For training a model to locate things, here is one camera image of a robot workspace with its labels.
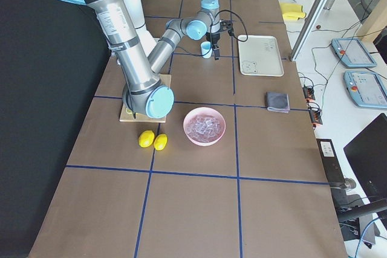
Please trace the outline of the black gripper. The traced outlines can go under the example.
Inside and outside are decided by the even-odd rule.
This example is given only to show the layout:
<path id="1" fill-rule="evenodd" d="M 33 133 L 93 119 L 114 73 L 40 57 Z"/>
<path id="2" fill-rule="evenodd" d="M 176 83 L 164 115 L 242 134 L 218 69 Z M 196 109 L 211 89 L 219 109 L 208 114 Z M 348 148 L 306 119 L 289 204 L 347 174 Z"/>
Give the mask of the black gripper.
<path id="1" fill-rule="evenodd" d="M 220 58 L 220 49 L 218 47 L 218 41 L 220 40 L 221 33 L 206 33 L 206 40 L 210 42 L 213 56 L 215 60 L 218 60 Z"/>

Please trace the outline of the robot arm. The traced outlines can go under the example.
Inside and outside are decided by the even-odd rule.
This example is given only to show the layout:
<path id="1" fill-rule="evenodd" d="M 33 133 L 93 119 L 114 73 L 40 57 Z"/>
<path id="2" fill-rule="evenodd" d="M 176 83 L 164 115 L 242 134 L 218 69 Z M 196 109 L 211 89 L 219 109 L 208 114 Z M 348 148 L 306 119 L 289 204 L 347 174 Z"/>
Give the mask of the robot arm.
<path id="1" fill-rule="evenodd" d="M 173 19 L 159 40 L 146 29 L 141 0 L 60 0 L 92 8 L 117 55 L 126 86 L 123 102 L 133 113 L 163 118 L 171 111 L 174 93 L 162 84 L 159 72 L 184 36 L 213 40 L 220 30 L 218 0 L 201 0 L 200 11 L 191 18 Z"/>

